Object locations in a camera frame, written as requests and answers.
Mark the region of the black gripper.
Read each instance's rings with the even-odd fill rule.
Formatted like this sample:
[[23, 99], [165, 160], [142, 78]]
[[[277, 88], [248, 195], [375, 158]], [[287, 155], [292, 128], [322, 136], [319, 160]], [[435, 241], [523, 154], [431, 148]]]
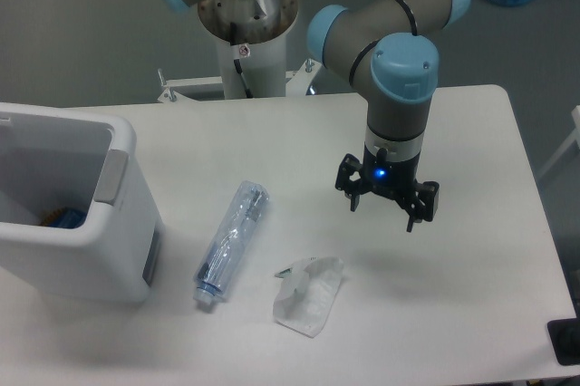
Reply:
[[440, 183], [416, 180], [420, 155], [400, 162], [384, 162], [364, 148], [361, 163], [354, 155], [346, 154], [339, 165], [334, 187], [350, 200], [352, 212], [358, 208], [360, 196], [369, 192], [398, 200], [409, 216], [406, 231], [410, 233], [415, 224], [432, 222], [439, 204]]

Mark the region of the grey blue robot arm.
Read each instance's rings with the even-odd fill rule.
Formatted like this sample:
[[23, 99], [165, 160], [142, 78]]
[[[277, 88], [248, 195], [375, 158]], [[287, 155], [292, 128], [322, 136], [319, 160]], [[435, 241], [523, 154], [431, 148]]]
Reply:
[[[197, 9], [217, 42], [227, 98], [285, 95], [285, 35], [295, 23], [297, 0], [165, 2], [178, 11]], [[328, 5], [308, 25], [312, 58], [367, 103], [363, 157], [346, 155], [335, 181], [353, 206], [373, 193], [395, 201], [411, 224], [434, 218], [439, 185], [416, 178], [439, 75], [439, 54], [427, 35], [457, 21], [469, 4], [376, 0], [358, 11]]]

